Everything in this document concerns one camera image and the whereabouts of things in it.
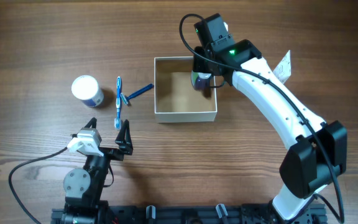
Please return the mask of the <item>blue white toothbrush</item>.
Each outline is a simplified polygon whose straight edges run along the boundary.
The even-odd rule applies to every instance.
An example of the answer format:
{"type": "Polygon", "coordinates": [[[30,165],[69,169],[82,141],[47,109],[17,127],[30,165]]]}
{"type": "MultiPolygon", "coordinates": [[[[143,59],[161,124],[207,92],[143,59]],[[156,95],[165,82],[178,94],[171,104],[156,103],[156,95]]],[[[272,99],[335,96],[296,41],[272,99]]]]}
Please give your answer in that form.
{"type": "Polygon", "coordinates": [[[120,130],[121,128],[121,87],[122,87],[122,80],[121,77],[117,77],[116,80],[116,118],[114,119],[114,128],[116,130],[120,130]]]}

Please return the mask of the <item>white lidded jar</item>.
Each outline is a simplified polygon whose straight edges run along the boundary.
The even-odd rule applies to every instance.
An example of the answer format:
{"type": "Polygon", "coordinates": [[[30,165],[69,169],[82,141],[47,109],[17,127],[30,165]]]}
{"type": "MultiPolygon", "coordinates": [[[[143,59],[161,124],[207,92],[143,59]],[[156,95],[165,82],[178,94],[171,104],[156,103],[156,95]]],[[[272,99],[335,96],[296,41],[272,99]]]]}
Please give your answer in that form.
{"type": "Polygon", "coordinates": [[[97,80],[90,75],[76,78],[71,85],[71,92],[88,107],[97,107],[104,100],[103,91],[97,80]]]}

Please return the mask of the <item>white squeeze tube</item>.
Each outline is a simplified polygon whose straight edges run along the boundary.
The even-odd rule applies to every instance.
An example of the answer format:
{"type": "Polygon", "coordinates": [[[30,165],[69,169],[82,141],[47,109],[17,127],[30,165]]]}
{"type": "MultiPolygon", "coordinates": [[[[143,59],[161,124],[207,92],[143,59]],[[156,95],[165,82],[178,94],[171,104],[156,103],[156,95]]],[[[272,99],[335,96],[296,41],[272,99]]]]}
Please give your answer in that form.
{"type": "Polygon", "coordinates": [[[289,50],[273,70],[273,74],[284,84],[291,77],[291,50],[289,50]]]}

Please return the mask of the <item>blue disposable razor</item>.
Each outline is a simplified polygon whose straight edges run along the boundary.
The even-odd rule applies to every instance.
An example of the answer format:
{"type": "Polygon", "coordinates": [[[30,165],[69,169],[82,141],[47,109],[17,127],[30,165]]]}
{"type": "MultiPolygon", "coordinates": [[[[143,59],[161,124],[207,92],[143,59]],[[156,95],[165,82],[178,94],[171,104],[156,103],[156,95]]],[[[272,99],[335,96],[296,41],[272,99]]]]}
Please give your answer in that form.
{"type": "Polygon", "coordinates": [[[145,93],[146,91],[151,90],[154,87],[154,85],[152,83],[148,84],[147,86],[142,87],[141,89],[133,92],[132,94],[130,94],[129,96],[126,96],[125,94],[121,93],[120,97],[121,100],[124,102],[125,105],[129,105],[130,104],[130,100],[145,93]]]}

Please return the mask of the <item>clear cap dark bottle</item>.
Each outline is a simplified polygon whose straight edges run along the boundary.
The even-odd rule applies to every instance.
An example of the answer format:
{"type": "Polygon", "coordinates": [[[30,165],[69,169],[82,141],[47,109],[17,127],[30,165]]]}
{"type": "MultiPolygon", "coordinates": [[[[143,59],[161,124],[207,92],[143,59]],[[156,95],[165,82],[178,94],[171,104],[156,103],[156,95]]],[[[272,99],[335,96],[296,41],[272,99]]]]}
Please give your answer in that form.
{"type": "Polygon", "coordinates": [[[210,87],[210,79],[212,74],[191,71],[191,83],[193,88],[201,91],[210,87]]]}

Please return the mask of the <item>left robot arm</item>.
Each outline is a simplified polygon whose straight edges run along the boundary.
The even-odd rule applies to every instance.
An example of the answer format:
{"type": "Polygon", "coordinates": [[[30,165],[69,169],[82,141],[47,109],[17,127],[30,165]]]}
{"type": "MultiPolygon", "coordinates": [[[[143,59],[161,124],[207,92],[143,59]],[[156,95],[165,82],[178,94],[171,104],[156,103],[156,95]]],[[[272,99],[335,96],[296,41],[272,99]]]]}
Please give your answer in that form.
{"type": "Polygon", "coordinates": [[[111,161],[123,161],[125,155],[133,153],[129,121],[125,120],[115,143],[117,148],[101,147],[101,136],[96,129],[96,118],[73,135],[67,148],[86,156],[82,168],[73,169],[63,180],[65,206],[63,210],[53,210],[52,223],[118,223],[119,220],[109,208],[101,194],[106,176],[112,174],[111,161]]]}

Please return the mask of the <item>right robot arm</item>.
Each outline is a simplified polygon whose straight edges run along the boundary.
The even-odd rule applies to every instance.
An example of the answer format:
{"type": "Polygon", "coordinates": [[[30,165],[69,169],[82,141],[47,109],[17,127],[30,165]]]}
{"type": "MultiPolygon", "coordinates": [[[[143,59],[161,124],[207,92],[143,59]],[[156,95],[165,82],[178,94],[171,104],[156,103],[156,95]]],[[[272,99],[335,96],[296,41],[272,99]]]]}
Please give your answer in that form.
{"type": "Polygon", "coordinates": [[[259,215],[270,223],[293,223],[304,217],[318,223],[311,203],[333,185],[337,208],[332,213],[344,222],[344,207],[337,178],[347,165],[347,130],[338,121],[327,123],[304,106],[273,74],[262,53],[249,40],[235,41],[219,14],[200,18],[194,25],[200,45],[192,48],[191,82],[195,89],[210,87],[215,76],[243,93],[268,119],[287,153],[279,173],[283,187],[259,215]]]}

